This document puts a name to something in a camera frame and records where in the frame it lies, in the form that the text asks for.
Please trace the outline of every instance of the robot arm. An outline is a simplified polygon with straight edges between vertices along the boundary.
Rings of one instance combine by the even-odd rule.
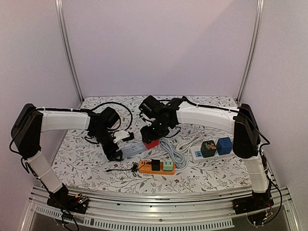
[[[151,143],[166,136],[169,128],[174,128],[180,123],[218,128],[234,134],[233,151],[243,159],[253,189],[252,198],[234,201],[235,211],[237,213],[254,211],[273,203],[267,166],[259,153],[260,136],[256,130],[258,126],[249,105],[242,104],[239,109],[197,105],[186,97],[173,98],[164,104],[149,96],[139,109],[149,119],[154,119],[149,126],[141,129],[144,143]]]
[[[17,153],[25,159],[26,165],[32,173],[52,194],[47,204],[55,207],[59,207],[61,204],[65,208],[80,213],[85,213],[87,207],[83,206],[84,201],[81,201],[74,203],[75,206],[72,208],[70,204],[72,196],[68,195],[68,189],[57,178],[41,152],[40,134],[50,130],[87,130],[88,135],[95,137],[102,145],[108,160],[121,161],[122,151],[119,150],[117,142],[130,140],[133,135],[126,131],[121,131],[121,137],[111,135],[108,130],[119,119],[118,113],[110,107],[97,114],[90,110],[45,109],[36,108],[32,104],[24,106],[11,131],[12,142],[16,144]]]

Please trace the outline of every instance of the table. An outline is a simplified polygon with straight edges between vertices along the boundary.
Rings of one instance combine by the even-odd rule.
[[[171,99],[174,96],[157,96],[158,99]],[[132,142],[140,142],[139,130],[145,122],[139,118],[138,106],[145,96],[113,96],[113,97],[88,97],[81,108],[91,109],[103,102],[119,102],[126,105],[133,113],[133,123],[129,131],[134,132],[135,139],[129,142],[119,143],[120,147],[130,146]],[[193,102],[216,106],[237,106],[232,97],[188,97]],[[129,123],[129,113],[119,105],[108,105],[120,114],[121,128]],[[222,130],[208,128],[199,125],[180,125],[181,132],[169,141],[173,145],[191,139],[197,132],[203,134],[204,140],[214,140],[231,137]],[[52,163],[52,169],[59,179],[72,187],[86,188],[89,190],[101,190],[122,193],[201,193],[207,191],[219,191],[247,187],[251,181],[243,161],[234,154],[194,164],[189,162],[185,170],[176,171],[175,175],[140,174],[136,177],[130,171],[111,171],[111,168],[131,168],[133,162],[140,160],[159,159],[169,160],[170,157],[158,146],[132,158],[121,162],[109,162],[103,154],[100,145],[88,143],[84,137],[87,131],[69,130],[59,148]]]

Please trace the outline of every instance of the coiled white cable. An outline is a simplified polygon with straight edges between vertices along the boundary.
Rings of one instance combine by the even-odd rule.
[[[161,139],[159,143],[162,146],[162,148],[167,153],[169,153],[172,161],[175,163],[177,170],[183,170],[188,166],[189,163],[190,148],[196,143],[200,142],[201,139],[202,139],[202,133],[198,132],[192,139],[179,143],[176,149],[174,149],[174,147],[166,139]],[[183,154],[186,152],[187,152],[187,158],[185,160]]]

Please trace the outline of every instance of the red plug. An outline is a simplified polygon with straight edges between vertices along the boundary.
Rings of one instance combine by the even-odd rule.
[[[151,143],[144,143],[145,147],[149,150],[159,145],[159,140],[152,141]]]

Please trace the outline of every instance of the white wall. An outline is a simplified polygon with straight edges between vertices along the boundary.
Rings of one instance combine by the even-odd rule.
[[[66,0],[85,96],[236,96],[256,0]]]
[[[15,231],[34,178],[10,153],[10,131],[25,103],[77,107],[54,1],[1,1],[0,7],[0,230]],[[51,161],[63,132],[43,134]]]
[[[244,95],[272,142],[267,157],[287,185],[308,230],[308,1],[265,2],[256,56]]]

